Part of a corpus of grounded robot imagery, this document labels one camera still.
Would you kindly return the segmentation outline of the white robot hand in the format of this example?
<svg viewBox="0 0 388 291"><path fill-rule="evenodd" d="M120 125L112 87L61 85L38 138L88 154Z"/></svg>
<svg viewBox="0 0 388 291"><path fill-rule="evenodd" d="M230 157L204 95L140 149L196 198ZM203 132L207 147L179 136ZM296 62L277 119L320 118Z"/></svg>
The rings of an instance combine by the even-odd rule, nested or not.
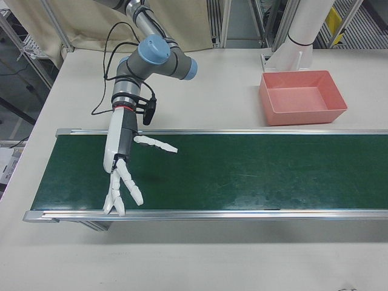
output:
<svg viewBox="0 0 388 291"><path fill-rule="evenodd" d="M120 182L128 188L137 205L144 203L142 193L132 180L126 162L130 158L132 142L145 146L155 146L167 152L177 153L178 149L168 143L138 134L136 113L127 106L119 105L113 109L105 143L104 170L110 174L110 185L105 198L104 213L116 209L119 216L125 215L125 206L119 191Z"/></svg>

